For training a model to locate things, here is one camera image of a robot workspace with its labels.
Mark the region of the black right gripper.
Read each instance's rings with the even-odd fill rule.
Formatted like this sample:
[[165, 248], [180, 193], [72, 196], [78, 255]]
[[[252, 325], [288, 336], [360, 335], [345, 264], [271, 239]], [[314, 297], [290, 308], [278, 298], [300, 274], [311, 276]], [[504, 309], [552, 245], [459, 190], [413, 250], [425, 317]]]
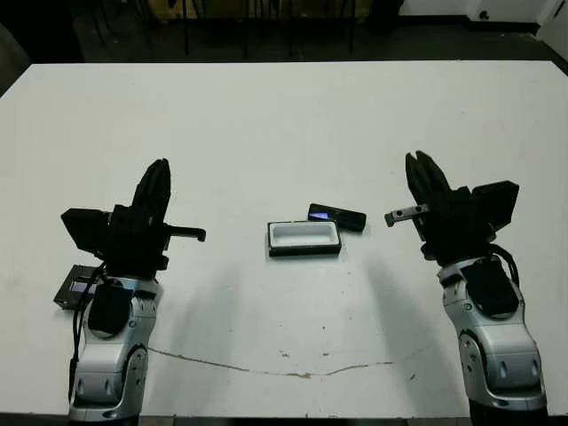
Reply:
[[485, 255], [491, 229], [480, 217], [470, 189], [450, 190], [442, 169], [423, 151], [406, 154], [405, 170], [416, 204], [386, 213], [387, 226], [412, 221], [423, 257], [440, 266]]

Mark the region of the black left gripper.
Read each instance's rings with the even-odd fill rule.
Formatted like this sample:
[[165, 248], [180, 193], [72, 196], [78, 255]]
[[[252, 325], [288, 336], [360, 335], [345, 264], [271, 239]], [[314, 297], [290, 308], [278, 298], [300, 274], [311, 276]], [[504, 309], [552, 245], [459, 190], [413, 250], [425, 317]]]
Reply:
[[152, 279], [168, 268], [164, 255], [173, 237], [206, 239], [202, 228], [169, 225], [164, 217], [170, 202], [170, 164], [155, 160], [140, 179], [132, 204], [116, 205], [110, 215], [102, 249], [113, 276]]

